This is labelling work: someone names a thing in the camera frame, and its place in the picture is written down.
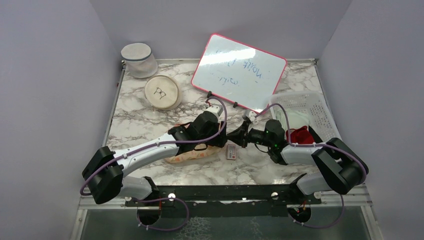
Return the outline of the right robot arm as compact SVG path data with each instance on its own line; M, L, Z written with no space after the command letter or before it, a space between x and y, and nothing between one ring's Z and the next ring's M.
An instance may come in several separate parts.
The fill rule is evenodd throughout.
M298 177L290 184L289 199L300 204L315 192L334 191L347 194L362 184L369 169L366 164L339 138L313 144L289 143L287 133L278 120L268 120L263 130L249 128L244 121L226 138L245 148L248 144L267 147L270 159L279 165L314 165L318 172Z

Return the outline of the red garment in basket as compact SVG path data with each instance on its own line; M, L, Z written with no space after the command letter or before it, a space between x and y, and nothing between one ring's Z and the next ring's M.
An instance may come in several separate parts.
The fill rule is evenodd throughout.
M294 144L310 145L315 142L313 135L309 132L308 126L306 125L286 131L285 136L287 141Z

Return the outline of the aluminium table edge rail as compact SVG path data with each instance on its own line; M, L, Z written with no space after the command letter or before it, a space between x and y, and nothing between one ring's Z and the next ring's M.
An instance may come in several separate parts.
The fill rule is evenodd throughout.
M115 110L116 110L118 97L119 97L119 94L120 94L120 90L121 90L123 78L124 78L124 75L125 75L125 71L126 71L126 64L125 64L124 60L122 60L121 66L120 66L119 78L118 78L116 84L114 85L115 90L114 90L112 105L110 107L109 115L108 115L106 126L105 126L105 131L104 131L104 135L103 135L100 147L106 146L107 142L108 142L108 136L110 134L110 129L111 129L111 125L112 125L112 122L113 122L113 117L114 117L114 113L115 113Z

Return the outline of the pink-framed whiteboard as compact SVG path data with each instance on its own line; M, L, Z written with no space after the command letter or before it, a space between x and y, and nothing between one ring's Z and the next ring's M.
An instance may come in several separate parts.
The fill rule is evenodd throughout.
M214 33L206 44L191 84L259 113L267 107L287 64L281 56Z

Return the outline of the black front mounting bar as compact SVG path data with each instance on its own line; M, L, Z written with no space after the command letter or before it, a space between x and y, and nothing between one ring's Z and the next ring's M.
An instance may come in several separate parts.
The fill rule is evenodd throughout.
M319 205L314 195L296 193L292 184L267 185L159 185L152 203L127 200L141 217L220 218L286 217L288 206Z

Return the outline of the white garment in basket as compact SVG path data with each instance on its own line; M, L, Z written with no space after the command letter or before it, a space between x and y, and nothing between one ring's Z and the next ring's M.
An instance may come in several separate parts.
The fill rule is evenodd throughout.
M309 127L310 121L307 114L292 109L287 109L286 113L290 129L297 130L302 127ZM286 121L286 116L282 110L277 109L275 111L275 119L281 123L281 126L284 130L287 131L289 129Z

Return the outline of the floral mesh laundry bag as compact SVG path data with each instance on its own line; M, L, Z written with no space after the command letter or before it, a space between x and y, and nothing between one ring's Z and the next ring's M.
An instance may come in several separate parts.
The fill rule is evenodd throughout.
M218 146L206 146L205 144L201 144L192 151L181 153L177 156L167 157L164 160L169 164L179 164L188 160L205 158L217 154L221 150L222 148Z

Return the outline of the white cylindrical mesh laundry bag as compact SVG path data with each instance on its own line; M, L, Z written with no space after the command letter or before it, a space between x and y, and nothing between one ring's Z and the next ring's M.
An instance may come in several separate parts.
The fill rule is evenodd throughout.
M158 63L152 49L145 43L131 43L120 51L126 68L135 78L149 78L158 70Z

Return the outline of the white plastic basket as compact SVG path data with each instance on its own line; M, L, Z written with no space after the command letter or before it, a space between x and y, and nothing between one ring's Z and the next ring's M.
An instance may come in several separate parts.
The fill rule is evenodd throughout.
M291 109L307 114L309 118L309 127L323 141L331 138L340 138L338 128L333 116L326 104L324 96L314 91L296 91L273 94L268 98L268 103L280 104L285 111ZM273 106L270 109L272 118L276 120L276 110L282 109L279 106Z

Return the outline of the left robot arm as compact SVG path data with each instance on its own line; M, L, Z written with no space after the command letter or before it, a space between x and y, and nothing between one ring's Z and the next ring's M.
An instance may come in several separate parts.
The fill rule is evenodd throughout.
M129 179L135 170L158 160L192 152L198 145L225 135L226 121L219 121L226 110L218 105L208 107L194 121L172 127L167 133L144 144L112 151L99 148L82 171L84 187L88 187L96 204L104 204L117 196L135 194L144 205L157 200L154 183L147 177Z

